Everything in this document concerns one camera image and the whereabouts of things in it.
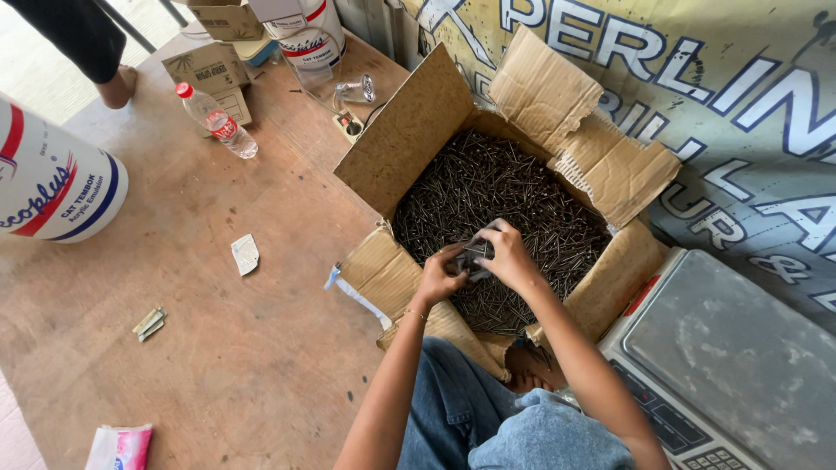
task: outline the banner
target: banner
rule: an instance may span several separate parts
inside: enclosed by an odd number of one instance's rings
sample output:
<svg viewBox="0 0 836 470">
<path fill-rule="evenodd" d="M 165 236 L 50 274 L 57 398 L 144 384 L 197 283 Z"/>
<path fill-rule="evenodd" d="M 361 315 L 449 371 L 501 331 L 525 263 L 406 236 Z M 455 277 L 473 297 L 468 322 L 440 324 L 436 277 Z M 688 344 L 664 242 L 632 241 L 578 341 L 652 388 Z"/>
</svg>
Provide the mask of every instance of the banner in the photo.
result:
<svg viewBox="0 0 836 470">
<path fill-rule="evenodd" d="M 684 162 L 649 207 L 662 237 L 706 250 L 836 334 L 832 2 L 403 6 L 421 26 L 422 52 L 444 42 L 486 108 L 513 31 L 530 27 L 606 88 L 599 105 L 625 133 L 656 139 Z"/>
</svg>

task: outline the denim jeans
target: denim jeans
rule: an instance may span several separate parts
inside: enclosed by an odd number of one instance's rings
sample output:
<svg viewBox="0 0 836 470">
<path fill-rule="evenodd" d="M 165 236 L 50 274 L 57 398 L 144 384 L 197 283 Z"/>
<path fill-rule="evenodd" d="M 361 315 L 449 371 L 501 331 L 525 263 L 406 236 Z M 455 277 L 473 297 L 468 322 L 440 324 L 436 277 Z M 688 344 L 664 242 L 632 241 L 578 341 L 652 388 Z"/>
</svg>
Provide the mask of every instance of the denim jeans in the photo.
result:
<svg viewBox="0 0 836 470">
<path fill-rule="evenodd" d="M 634 466 L 620 439 L 557 395 L 513 393 L 447 340 L 424 338 L 398 470 Z"/>
</svg>

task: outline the pink tissue pack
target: pink tissue pack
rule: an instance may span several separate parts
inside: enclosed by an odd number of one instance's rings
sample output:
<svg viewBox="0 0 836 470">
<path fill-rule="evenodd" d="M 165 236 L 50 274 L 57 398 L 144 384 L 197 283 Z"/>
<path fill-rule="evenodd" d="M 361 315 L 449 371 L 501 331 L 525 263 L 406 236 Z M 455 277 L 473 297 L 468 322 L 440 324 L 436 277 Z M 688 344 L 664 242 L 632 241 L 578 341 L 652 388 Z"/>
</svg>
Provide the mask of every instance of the pink tissue pack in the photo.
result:
<svg viewBox="0 0 836 470">
<path fill-rule="evenodd" d="M 96 430 L 84 470 L 145 470 L 151 425 Z"/>
</svg>

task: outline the bare foot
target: bare foot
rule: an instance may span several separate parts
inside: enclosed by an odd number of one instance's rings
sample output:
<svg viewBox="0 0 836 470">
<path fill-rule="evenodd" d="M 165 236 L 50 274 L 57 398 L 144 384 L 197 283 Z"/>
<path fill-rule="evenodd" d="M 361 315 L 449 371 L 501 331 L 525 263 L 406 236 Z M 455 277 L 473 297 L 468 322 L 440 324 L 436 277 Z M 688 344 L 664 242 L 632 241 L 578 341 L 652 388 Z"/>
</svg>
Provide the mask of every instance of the bare foot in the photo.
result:
<svg viewBox="0 0 836 470">
<path fill-rule="evenodd" d="M 96 89 L 105 106 L 112 110 L 124 108 L 136 90 L 136 69 L 120 65 L 114 78 L 106 84 L 97 84 Z"/>
<path fill-rule="evenodd" d="M 556 359 L 551 358 L 551 370 L 537 349 L 508 348 L 505 366 L 511 371 L 511 381 L 505 387 L 514 393 L 528 393 L 535 388 L 560 390 L 568 384 Z"/>
</svg>

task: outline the bracelet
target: bracelet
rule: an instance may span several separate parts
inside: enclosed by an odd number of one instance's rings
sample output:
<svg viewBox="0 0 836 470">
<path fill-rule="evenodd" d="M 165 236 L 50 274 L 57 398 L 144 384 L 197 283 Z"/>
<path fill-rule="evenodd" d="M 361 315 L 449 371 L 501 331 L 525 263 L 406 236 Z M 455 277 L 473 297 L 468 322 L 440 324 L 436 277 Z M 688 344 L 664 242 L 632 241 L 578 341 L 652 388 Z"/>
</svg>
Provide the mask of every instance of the bracelet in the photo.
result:
<svg viewBox="0 0 836 470">
<path fill-rule="evenodd" d="M 420 316 L 421 319 L 423 319 L 424 321 L 427 321 L 428 319 L 430 319 L 430 314 L 422 315 L 422 314 L 419 314 L 418 312 L 414 311 L 413 309 L 410 309 L 409 307 L 406 307 L 404 309 L 404 315 L 406 315 L 406 312 L 412 312 L 413 314 L 416 314 L 416 315 Z"/>
</svg>

